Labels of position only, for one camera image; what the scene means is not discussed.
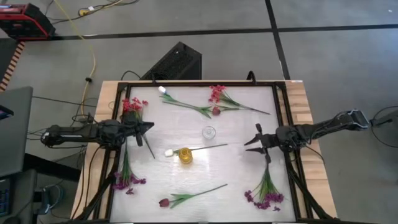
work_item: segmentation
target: red generator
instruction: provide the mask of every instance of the red generator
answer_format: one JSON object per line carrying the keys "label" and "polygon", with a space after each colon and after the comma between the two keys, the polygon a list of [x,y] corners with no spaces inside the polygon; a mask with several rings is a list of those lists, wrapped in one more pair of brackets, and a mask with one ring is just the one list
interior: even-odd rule
{"label": "red generator", "polygon": [[0,5],[0,28],[16,40],[48,40],[55,33],[49,19],[30,3]]}

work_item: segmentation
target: concrete floor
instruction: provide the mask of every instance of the concrete floor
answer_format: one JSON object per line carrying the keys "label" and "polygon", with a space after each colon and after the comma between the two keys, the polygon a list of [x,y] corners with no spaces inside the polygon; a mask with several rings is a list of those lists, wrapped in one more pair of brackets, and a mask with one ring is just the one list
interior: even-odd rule
{"label": "concrete floor", "polygon": [[[30,2],[44,11],[50,0]],[[104,2],[61,0],[71,15],[81,7]],[[271,2],[278,27],[398,24],[398,3],[393,0]],[[48,15],[63,17],[56,5]],[[76,24],[83,34],[271,27],[262,0],[141,0],[97,12]],[[59,35],[74,35],[67,22],[55,27]],[[305,83],[314,121],[351,108],[371,118],[398,101],[398,29],[292,32],[281,33],[280,38],[291,79]],[[203,54],[203,79],[244,79],[249,70],[258,79],[283,79],[271,33],[97,39],[89,40],[98,67],[88,97],[98,97],[103,80],[118,80],[126,70],[144,74],[178,41]],[[90,51],[82,41],[28,42],[9,88],[31,85],[36,96],[79,102],[91,65]],[[95,105],[96,100],[87,103]],[[29,129],[67,125],[75,112],[76,106],[34,99]],[[387,126],[377,133],[398,145],[393,135],[396,130]],[[351,221],[396,223],[398,150],[377,142],[370,131],[344,131],[320,142],[338,216]],[[28,142],[27,152],[58,159],[76,151],[48,150]],[[75,165],[73,159],[65,162]],[[38,185],[56,181],[43,177]],[[76,184],[62,185],[67,189],[65,198],[73,198]],[[72,203],[63,201],[55,213],[69,216]],[[48,215],[40,219],[44,223],[60,221]]]}

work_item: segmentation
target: white table surface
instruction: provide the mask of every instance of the white table surface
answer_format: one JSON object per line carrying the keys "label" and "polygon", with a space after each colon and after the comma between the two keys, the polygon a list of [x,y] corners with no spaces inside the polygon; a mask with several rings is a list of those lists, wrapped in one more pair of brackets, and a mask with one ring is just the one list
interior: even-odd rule
{"label": "white table surface", "polygon": [[[211,90],[208,87],[167,87],[176,100],[195,106],[209,105]],[[131,98],[147,100],[144,121],[155,126],[147,132],[149,144],[156,156],[153,159],[147,146],[138,147],[135,138],[127,139],[129,160],[133,172],[146,178],[145,185],[133,185],[134,195],[125,190],[115,191],[111,222],[291,222],[294,221],[292,197],[283,153],[270,149],[272,181],[285,200],[278,204],[279,212],[257,209],[247,203],[244,192],[260,182],[265,169],[263,155],[245,152],[259,147],[260,143],[243,146],[257,133],[260,123],[263,133],[274,133],[278,127],[272,89],[263,87],[228,87],[232,99],[259,110],[223,111],[209,119],[199,112],[162,103],[155,87],[134,87]],[[212,140],[202,137],[205,126],[216,129]],[[167,149],[203,147],[228,143],[227,146],[193,151],[193,162],[184,165],[178,156],[165,157]],[[181,203],[173,209],[159,207],[170,194],[196,194],[228,184],[216,191],[203,194]]]}

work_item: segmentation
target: yellow cup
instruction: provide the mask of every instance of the yellow cup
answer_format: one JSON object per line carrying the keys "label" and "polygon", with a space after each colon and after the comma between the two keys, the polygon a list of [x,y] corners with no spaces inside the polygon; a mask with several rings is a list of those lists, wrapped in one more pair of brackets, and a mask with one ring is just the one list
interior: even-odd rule
{"label": "yellow cup", "polygon": [[179,150],[178,156],[183,164],[189,164],[193,159],[191,149],[186,147]]}

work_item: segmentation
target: metal frame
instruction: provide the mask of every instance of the metal frame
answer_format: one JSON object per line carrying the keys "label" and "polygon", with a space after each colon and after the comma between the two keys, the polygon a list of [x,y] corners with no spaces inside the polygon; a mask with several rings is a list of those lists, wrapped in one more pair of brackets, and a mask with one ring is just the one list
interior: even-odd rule
{"label": "metal frame", "polygon": [[[115,104],[113,108],[113,113],[112,113],[112,118],[111,119],[118,119],[118,109],[119,109],[119,104],[121,101],[122,97],[122,92],[125,90],[125,98],[129,98],[131,94],[131,88],[133,87],[150,87],[150,86],[159,86],[160,83],[157,82],[145,82],[145,83],[129,83],[129,82],[121,82],[118,83],[118,88],[117,88],[117,93],[116,93],[116,98],[115,98]],[[282,97],[284,99],[284,106],[286,108],[286,113],[288,117],[288,123],[289,125],[293,124],[293,119],[292,119],[292,114],[290,110],[290,105],[289,105],[289,100],[287,99],[287,90],[286,90],[286,84],[285,82],[257,82],[255,78],[252,79],[252,82],[162,82],[162,86],[210,86],[210,85],[225,85],[225,86],[269,86],[272,88],[272,92],[274,95],[274,102],[275,102],[275,109],[277,112],[277,119],[278,119],[278,124],[279,126],[286,125],[283,122],[282,119],[282,112],[280,108],[280,102],[279,102],[279,96],[278,96],[278,89],[281,90],[282,92]],[[296,153],[296,165],[298,167],[298,175],[300,179],[305,182],[305,176],[303,173],[303,167],[302,167],[302,161],[300,158],[300,153]],[[288,153],[285,153],[284,155],[285,161],[290,161],[290,156]],[[106,173],[108,170],[109,166],[109,159],[110,159],[110,150],[106,150],[105,157],[104,157],[104,162],[103,162],[103,167],[101,171],[101,178],[99,180],[99,185],[101,185],[106,177]],[[116,155],[114,157],[114,163],[116,165],[119,165],[119,159],[120,159],[120,150],[116,151]],[[295,213],[295,219],[296,221],[301,218],[301,213],[300,213],[300,207],[299,207],[299,202],[297,198],[297,192],[295,188],[294,181],[292,180],[291,177],[289,177],[289,185],[290,185],[290,191],[292,194],[292,204],[293,204],[293,209]],[[112,209],[112,203],[113,203],[113,195],[114,195],[114,190],[112,187],[109,189],[109,197],[108,197],[108,202],[106,205],[106,214],[105,218],[110,218],[111,215],[111,209]],[[101,204],[97,204],[94,210],[94,215],[93,218],[97,219],[99,218],[99,213],[100,213],[100,206]],[[308,204],[308,202],[305,200],[305,208],[307,211],[307,217],[312,217],[312,211],[311,208]]]}

